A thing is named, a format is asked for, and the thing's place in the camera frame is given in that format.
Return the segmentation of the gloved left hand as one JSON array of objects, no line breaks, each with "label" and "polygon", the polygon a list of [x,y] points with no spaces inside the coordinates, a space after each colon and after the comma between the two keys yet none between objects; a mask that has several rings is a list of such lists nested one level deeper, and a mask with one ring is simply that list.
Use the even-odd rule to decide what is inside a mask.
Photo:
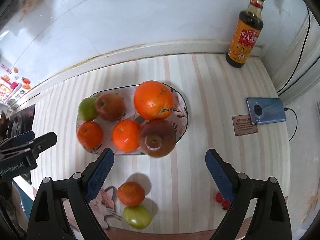
[{"label": "gloved left hand", "polygon": [[11,181],[1,183],[1,230],[6,237],[24,239],[27,228],[28,219],[17,187]]}]

